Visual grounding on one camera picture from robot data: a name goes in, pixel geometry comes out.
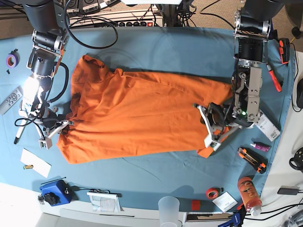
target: paper sheet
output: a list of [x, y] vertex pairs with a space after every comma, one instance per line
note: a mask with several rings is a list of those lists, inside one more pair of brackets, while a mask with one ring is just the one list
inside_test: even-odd
[[49, 171], [52, 167], [50, 164], [43, 161], [41, 158], [37, 157], [26, 149], [22, 150], [20, 162], [24, 163], [25, 165], [33, 165], [33, 170], [46, 178], [48, 177]]
[[216, 204], [216, 206], [223, 212], [227, 212], [229, 209], [237, 205], [237, 201], [228, 192], [225, 192], [218, 198], [214, 199], [213, 203]]
[[116, 194], [88, 192], [93, 211], [120, 212], [119, 197]]

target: blue table cover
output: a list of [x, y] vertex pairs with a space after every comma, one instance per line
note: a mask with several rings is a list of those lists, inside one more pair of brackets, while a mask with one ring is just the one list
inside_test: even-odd
[[[152, 70], [174, 72], [207, 77], [230, 83], [234, 69], [234, 38], [232, 31], [209, 28], [142, 28], [119, 27], [119, 39], [111, 48], [92, 50], [84, 48], [72, 39], [69, 40], [63, 62], [70, 69], [70, 76], [78, 59], [89, 54], [103, 61], [112, 69], [126, 71]], [[114, 39], [111, 28], [78, 30], [76, 36], [87, 44], [106, 45]], [[17, 87], [23, 85], [31, 71], [26, 68], [32, 50], [31, 36], [17, 37], [0, 41], [0, 101]], [[20, 63], [6, 73], [6, 57], [18, 49]], [[269, 59], [279, 80], [283, 80], [283, 90], [275, 90], [271, 77], [262, 67], [263, 86], [260, 93], [260, 108], [282, 131], [291, 100], [294, 85], [295, 60], [291, 51], [289, 66], [280, 63], [278, 43], [269, 42]], [[64, 70], [59, 69], [55, 76], [50, 97], [55, 97], [64, 84]], [[55, 106], [59, 112], [68, 112], [71, 99], [70, 83], [63, 97]], [[38, 134], [33, 125], [25, 128], [17, 145], [13, 144], [17, 127], [14, 121], [19, 118], [19, 102], [4, 116], [0, 116], [0, 182], [25, 189], [39, 191], [40, 183], [67, 177], [70, 185], [88, 188], [108, 189], [120, 193], [123, 207], [158, 209], [158, 201], [164, 196], [175, 196], [180, 200], [180, 211], [191, 211], [191, 200], [201, 200], [200, 211], [220, 211], [205, 192], [210, 187], [223, 187], [235, 200], [241, 202], [237, 182], [240, 177], [254, 176], [253, 182], [259, 193], [262, 192], [277, 146], [278, 137], [270, 142], [257, 128], [242, 129], [231, 135], [214, 155], [205, 159], [195, 151], [151, 154], [141, 157], [113, 158], [90, 163], [69, 165], [56, 146], [58, 135], [53, 138], [50, 150], [40, 149]], [[255, 170], [237, 154], [239, 146], [249, 147], [252, 141], [271, 145], [269, 152], [256, 151], [268, 159], [267, 171], [257, 174]], [[48, 179], [33, 170], [24, 170], [20, 162], [22, 148], [36, 154], [52, 165]], [[76, 197], [89, 201], [86, 191], [79, 191]]]

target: plastic cup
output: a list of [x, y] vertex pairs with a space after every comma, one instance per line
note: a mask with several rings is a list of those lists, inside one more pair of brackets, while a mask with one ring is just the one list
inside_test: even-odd
[[160, 227], [177, 227], [180, 202], [177, 198], [167, 196], [159, 200]]

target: orange spray bottle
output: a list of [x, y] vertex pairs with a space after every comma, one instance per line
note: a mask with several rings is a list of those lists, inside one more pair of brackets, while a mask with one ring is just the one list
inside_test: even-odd
[[243, 177], [238, 181], [238, 189], [247, 212], [252, 216], [259, 215], [262, 210], [262, 201], [249, 177]]

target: purple tape roll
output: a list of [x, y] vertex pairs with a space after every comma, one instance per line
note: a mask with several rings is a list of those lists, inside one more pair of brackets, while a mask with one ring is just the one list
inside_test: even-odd
[[19, 59], [17, 57], [17, 55], [12, 51], [8, 57], [6, 58], [6, 65], [7, 67], [9, 67], [10, 69], [16, 67], [19, 63]]

